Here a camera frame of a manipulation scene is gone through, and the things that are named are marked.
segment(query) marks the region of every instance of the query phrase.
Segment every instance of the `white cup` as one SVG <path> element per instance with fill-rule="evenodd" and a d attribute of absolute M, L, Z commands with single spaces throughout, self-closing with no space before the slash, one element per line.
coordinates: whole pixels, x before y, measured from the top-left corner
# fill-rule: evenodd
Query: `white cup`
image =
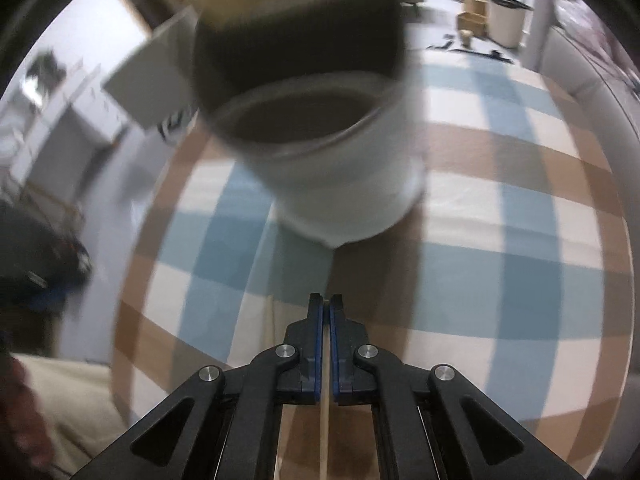
<path fill-rule="evenodd" d="M 280 221 L 332 248 L 396 224 L 422 190 L 402 80 L 292 78 L 229 100 L 209 122 L 273 193 Z"/>

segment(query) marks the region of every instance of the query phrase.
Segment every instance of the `plaid tablecloth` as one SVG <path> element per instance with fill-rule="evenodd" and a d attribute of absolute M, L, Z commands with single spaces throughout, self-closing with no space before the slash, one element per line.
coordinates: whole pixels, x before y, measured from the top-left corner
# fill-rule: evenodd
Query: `plaid tablecloth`
<path fill-rule="evenodd" d="M 429 51 L 410 73 L 425 105 L 424 196 L 389 231 L 335 251 L 279 226 L 271 196 L 201 127 L 186 137 L 122 291 L 113 393 L 132 422 L 199 367 L 280 342 L 310 292 L 342 293 L 373 343 L 454 365 L 579 472 L 592 467 L 633 318 L 607 161 L 577 104 L 536 73 Z M 317 476 L 318 416 L 285 412 L 281 478 Z M 332 478 L 375 478 L 370 414 L 330 417 Z"/>

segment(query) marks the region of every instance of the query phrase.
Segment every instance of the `white cabinet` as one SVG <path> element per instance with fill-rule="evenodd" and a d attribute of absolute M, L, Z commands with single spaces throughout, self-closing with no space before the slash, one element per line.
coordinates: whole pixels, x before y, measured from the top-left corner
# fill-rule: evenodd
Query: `white cabinet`
<path fill-rule="evenodd" d="M 38 156 L 44 143 L 47 142 L 49 134 L 51 133 L 51 127 L 52 125 L 42 117 L 36 118 L 31 126 L 24 143 L 33 158 Z"/>
<path fill-rule="evenodd" d="M 19 186 L 22 186 L 27 181 L 32 165 L 31 153 L 23 148 L 15 155 L 9 169 L 9 175 Z"/>
<path fill-rule="evenodd" d="M 84 133 L 99 146 L 113 144 L 126 124 L 124 113 L 98 81 L 88 85 L 71 106 L 81 119 Z"/>

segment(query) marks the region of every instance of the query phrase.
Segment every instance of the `floor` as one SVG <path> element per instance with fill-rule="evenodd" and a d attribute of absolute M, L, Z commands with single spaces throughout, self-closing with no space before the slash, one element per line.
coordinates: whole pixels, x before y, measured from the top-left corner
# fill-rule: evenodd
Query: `floor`
<path fill-rule="evenodd" d="M 455 0 L 425 0 L 405 9 L 407 43 L 411 50 L 445 42 L 455 34 Z M 511 59 L 515 54 L 491 41 L 474 39 L 479 52 L 498 48 Z M 67 298 L 58 323 L 54 354 L 67 359 L 108 363 L 120 287 L 154 186 L 174 147 L 156 131 L 128 131 L 119 146 L 96 157 L 78 197 L 86 222 L 80 239 L 94 261 L 94 274 L 85 288 Z"/>

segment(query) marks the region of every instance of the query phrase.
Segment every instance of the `checkered fabric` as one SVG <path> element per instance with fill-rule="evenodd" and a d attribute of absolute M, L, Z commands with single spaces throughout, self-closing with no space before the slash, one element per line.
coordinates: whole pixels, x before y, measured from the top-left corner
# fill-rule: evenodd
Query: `checkered fabric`
<path fill-rule="evenodd" d="M 203 128 L 187 136 L 122 291 L 113 392 L 132 421 L 199 367 L 244 365 L 280 342 L 310 292 L 341 293 L 374 344 L 419 367 L 452 364 L 590 470 L 633 321 L 628 235 L 602 150 L 577 104 L 536 73 L 430 51 L 409 72 L 424 196 L 385 233 L 335 251 L 278 225 L 269 193 Z M 317 477 L 318 417 L 285 410 L 281 478 Z M 370 412 L 330 417 L 331 477 L 376 478 Z"/>

